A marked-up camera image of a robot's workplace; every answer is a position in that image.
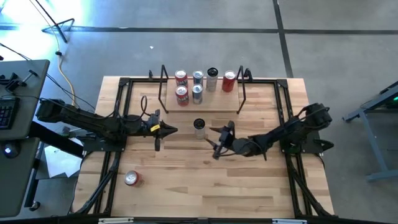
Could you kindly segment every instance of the paper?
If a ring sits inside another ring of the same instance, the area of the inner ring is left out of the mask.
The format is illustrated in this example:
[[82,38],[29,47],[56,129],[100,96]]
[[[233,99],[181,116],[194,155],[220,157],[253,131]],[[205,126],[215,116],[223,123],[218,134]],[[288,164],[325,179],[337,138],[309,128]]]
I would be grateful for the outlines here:
[[[71,140],[82,146],[82,143],[78,139],[73,138]],[[70,177],[80,170],[81,159],[79,157],[63,152],[53,146],[44,148],[44,153],[50,178],[62,173]]]

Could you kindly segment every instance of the can lid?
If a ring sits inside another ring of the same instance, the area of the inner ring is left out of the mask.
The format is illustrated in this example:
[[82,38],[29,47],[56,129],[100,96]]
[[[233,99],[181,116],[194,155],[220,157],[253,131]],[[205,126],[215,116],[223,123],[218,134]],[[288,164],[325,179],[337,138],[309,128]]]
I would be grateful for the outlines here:
[[175,93],[176,94],[178,94],[178,95],[184,95],[184,94],[186,94],[187,93],[187,87],[185,87],[185,86],[178,86],[176,89],[175,89]]
[[205,127],[205,120],[198,118],[193,122],[193,127],[196,129],[203,129]]
[[201,77],[203,77],[203,71],[194,71],[193,76],[195,78],[201,78]]
[[209,69],[207,70],[207,74],[208,74],[210,77],[216,77],[216,76],[218,75],[218,70],[217,70],[217,68],[209,68]]
[[137,181],[137,173],[135,171],[127,172],[127,174],[124,176],[124,181],[126,184],[133,184],[135,181]]
[[186,74],[187,74],[187,73],[186,73],[184,70],[177,70],[177,71],[175,72],[175,76],[176,76],[177,78],[183,78]]
[[236,77],[236,74],[233,71],[226,71],[225,72],[225,78],[234,79],[235,77]]
[[195,85],[192,87],[192,91],[193,91],[194,93],[200,93],[202,90],[203,90],[203,87],[202,87],[201,84],[195,84]]

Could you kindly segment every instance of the black desk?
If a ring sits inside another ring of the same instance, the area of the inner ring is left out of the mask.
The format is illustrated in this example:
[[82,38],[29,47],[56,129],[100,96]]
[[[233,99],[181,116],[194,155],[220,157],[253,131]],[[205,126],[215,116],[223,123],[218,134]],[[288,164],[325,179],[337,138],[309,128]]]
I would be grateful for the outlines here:
[[[14,91],[14,94],[20,98],[14,124],[9,130],[0,130],[0,141],[15,140],[23,143],[23,149],[14,159],[7,160],[0,152],[0,157],[3,156],[0,159],[0,200],[2,201],[0,217],[15,216],[19,213],[33,168],[32,181],[24,204],[25,207],[32,206],[37,188],[35,174],[38,164],[35,155],[39,140],[80,158],[83,157],[83,147],[32,121],[49,64],[48,60],[0,62],[0,75],[4,75],[6,78],[9,78],[14,72],[20,79],[23,79],[28,76],[28,70],[33,70],[38,74],[37,77],[31,76],[26,81],[27,86],[18,87]],[[5,86],[0,85],[0,97],[9,94],[5,90]]]

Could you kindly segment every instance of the wooden shelf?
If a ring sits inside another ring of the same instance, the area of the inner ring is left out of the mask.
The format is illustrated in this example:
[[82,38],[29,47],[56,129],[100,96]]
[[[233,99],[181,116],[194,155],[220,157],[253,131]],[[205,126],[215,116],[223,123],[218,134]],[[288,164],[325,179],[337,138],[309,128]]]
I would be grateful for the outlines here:
[[193,104],[192,87],[193,79],[188,78],[189,104],[180,106],[177,103],[175,89],[177,84],[174,78],[167,80],[166,109],[169,112],[237,112],[239,109],[238,82],[235,82],[231,92],[222,90],[223,80],[219,78],[214,92],[206,91],[206,78],[203,79],[203,101],[201,104]]

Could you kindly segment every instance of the soda can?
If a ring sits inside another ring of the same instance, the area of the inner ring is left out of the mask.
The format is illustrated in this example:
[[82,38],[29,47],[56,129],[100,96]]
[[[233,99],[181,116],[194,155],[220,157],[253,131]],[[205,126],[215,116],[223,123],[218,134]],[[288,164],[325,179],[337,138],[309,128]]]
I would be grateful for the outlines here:
[[193,84],[201,84],[203,86],[203,72],[194,71],[193,74]]
[[201,84],[195,84],[192,87],[192,96],[194,104],[201,104],[203,100],[202,93],[203,93],[203,87]]
[[188,88],[188,75],[184,70],[177,70],[175,72],[175,82],[177,86],[183,85]]
[[209,68],[207,70],[207,76],[206,76],[206,90],[207,91],[216,91],[217,79],[218,79],[217,68]]
[[205,138],[205,121],[201,118],[196,119],[193,122],[193,127],[195,128],[195,137],[197,139]]
[[177,103],[180,106],[187,106],[189,104],[188,89],[185,86],[178,86],[175,89],[175,95],[177,96]]
[[233,71],[226,71],[223,78],[223,90],[231,92],[234,88],[236,74]]
[[124,183],[128,186],[140,187],[144,184],[144,179],[138,172],[131,170],[124,176]]

